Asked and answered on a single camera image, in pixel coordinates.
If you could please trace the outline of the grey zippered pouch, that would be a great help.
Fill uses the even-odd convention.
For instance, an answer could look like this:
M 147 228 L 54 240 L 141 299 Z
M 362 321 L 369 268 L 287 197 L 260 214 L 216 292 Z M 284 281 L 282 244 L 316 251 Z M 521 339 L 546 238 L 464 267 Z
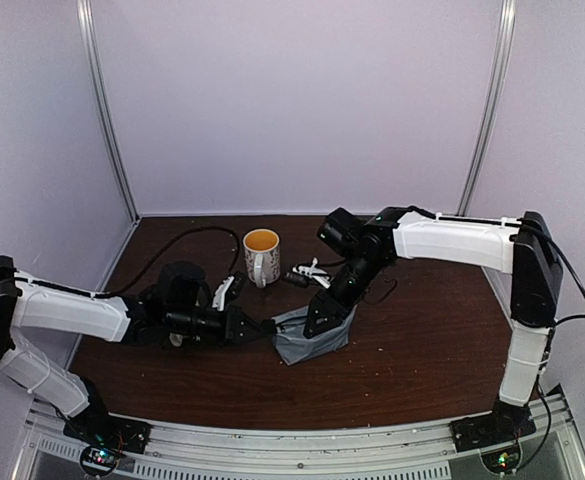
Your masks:
M 276 334 L 272 344 L 288 366 L 335 352 L 349 343 L 350 328 L 356 309 L 351 311 L 341 326 L 313 338 L 306 338 L 303 335 L 307 312 L 308 307 L 302 307 L 273 318 Z

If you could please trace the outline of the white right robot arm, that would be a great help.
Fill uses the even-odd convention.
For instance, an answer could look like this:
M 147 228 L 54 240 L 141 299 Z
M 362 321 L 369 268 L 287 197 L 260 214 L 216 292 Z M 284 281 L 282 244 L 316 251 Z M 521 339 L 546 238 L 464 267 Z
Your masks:
M 415 372 L 399 417 L 431 420 L 486 406 L 501 346 L 507 353 L 493 412 L 507 422 L 522 416 L 549 355 L 564 268 L 540 214 L 469 219 L 410 206 L 362 220 L 340 208 L 318 235 L 343 265 L 310 301 L 306 338 L 342 326 L 378 275 L 407 265 L 411 286 L 397 325 L 383 334 L 426 346 L 407 349 Z

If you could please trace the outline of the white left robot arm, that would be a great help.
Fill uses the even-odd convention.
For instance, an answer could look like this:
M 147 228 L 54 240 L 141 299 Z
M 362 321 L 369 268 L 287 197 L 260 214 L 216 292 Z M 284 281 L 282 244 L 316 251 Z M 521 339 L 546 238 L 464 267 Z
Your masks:
M 244 274 L 212 290 L 201 267 L 186 261 L 162 268 L 155 284 L 136 295 L 91 292 L 36 278 L 0 256 L 0 372 L 55 406 L 70 421 L 91 426 L 109 412 L 96 388 L 51 361 L 22 334 L 43 328 L 148 345 L 171 335 L 242 344 L 275 333 L 271 320 L 251 319 L 232 305 Z

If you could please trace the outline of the plain white mug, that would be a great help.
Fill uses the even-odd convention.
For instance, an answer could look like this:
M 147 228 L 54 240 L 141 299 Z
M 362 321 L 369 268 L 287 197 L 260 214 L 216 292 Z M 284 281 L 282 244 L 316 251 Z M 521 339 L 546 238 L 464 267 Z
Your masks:
M 179 334 L 170 334 L 169 342 L 175 348 L 181 348 L 183 345 L 183 336 Z

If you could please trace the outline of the white floral mug yellow inside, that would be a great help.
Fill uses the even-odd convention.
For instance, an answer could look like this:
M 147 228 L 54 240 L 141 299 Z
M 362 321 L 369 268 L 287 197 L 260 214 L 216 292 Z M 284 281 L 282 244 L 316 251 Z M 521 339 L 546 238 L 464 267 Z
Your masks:
M 276 282 L 281 274 L 280 238 L 270 229 L 255 229 L 243 237 L 244 257 L 250 281 L 259 289 Z

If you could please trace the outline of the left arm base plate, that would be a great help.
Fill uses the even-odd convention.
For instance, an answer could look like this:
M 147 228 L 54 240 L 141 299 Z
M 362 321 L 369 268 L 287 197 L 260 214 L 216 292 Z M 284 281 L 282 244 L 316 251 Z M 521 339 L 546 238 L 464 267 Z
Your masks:
M 143 454 L 151 433 L 147 422 L 110 415 L 88 420 L 60 414 L 59 418 L 65 436 L 86 444 L 79 454 L 79 466 L 94 478 L 112 474 L 129 454 Z

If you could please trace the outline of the aluminium table front rail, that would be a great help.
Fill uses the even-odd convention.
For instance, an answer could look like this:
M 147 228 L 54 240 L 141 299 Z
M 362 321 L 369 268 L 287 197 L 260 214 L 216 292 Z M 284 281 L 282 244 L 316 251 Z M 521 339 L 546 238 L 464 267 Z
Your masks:
M 535 433 L 485 449 L 456 448 L 448 419 L 336 430 L 240 430 L 153 421 L 143 453 L 113 479 L 493 479 L 515 446 L 517 479 L 585 479 L 585 450 L 562 394 L 530 405 Z

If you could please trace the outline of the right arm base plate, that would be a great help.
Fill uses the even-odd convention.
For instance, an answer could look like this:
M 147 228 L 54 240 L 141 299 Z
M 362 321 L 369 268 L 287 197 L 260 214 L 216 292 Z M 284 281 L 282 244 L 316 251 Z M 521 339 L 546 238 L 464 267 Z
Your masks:
M 523 463 L 520 441 L 537 429 L 528 417 L 517 426 L 499 426 L 492 414 L 465 417 L 450 424 L 458 453 L 477 450 L 483 467 L 492 474 L 514 474 Z

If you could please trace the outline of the aluminium corner post right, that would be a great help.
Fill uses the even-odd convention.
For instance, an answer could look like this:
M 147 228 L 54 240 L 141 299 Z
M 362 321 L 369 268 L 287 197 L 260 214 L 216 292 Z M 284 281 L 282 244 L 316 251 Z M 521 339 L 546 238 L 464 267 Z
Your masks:
M 457 214 L 460 216 L 465 216 L 469 212 L 478 186 L 481 169 L 489 149 L 511 58 L 516 28 L 516 10 L 517 2 L 515 0 L 503 0 L 501 2 L 499 25 L 483 113 L 457 207 Z

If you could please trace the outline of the aluminium corner post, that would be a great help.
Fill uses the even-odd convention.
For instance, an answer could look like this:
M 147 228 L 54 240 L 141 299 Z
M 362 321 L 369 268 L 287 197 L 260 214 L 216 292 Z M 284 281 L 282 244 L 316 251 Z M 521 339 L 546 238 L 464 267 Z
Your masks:
M 85 49 L 92 89 L 96 101 L 99 125 L 103 135 L 107 156 L 111 164 L 115 183 L 122 197 L 127 216 L 131 223 L 140 220 L 133 198 L 129 179 L 116 137 L 114 122 L 107 98 L 105 79 L 100 61 L 93 6 L 89 0 L 76 1 L 79 29 Z
M 499 25 L 483 113 L 457 207 L 457 214 L 460 216 L 465 216 L 469 212 L 478 186 L 481 169 L 489 149 L 511 58 L 516 28 L 516 10 L 517 2 L 515 0 L 503 0 L 501 2 Z

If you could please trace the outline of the aluminium corner post left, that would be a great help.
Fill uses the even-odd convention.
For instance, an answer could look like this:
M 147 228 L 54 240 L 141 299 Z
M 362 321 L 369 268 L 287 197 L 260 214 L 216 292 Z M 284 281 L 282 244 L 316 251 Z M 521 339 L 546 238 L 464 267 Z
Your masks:
M 115 183 L 122 197 L 127 216 L 131 223 L 140 220 L 133 198 L 129 179 L 116 137 L 114 122 L 107 98 L 105 79 L 100 61 L 93 6 L 89 0 L 76 1 L 79 29 L 85 49 L 92 89 L 96 101 L 99 125 L 103 135 L 107 156 L 111 164 Z

